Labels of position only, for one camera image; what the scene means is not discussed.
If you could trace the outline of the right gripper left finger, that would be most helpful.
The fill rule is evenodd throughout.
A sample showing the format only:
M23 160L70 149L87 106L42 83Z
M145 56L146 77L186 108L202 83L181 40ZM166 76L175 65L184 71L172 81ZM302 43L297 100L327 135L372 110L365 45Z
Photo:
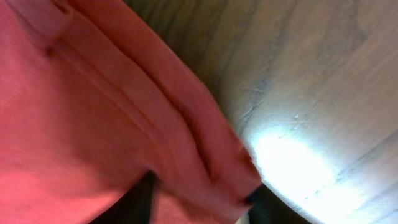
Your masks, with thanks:
M150 224L152 199L158 178L148 172L107 211L90 224Z

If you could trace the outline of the red t-shirt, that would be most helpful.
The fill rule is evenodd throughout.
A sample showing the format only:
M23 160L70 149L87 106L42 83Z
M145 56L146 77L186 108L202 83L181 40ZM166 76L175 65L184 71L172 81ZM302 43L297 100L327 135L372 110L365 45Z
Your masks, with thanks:
M1 222L234 223L260 185L207 87L122 1L1 2Z

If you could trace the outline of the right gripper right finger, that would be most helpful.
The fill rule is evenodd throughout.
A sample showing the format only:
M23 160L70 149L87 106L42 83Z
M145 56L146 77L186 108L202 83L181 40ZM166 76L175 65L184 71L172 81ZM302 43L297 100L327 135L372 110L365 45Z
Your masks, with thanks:
M252 205L248 211L250 224L310 224L264 184L250 194L246 201Z

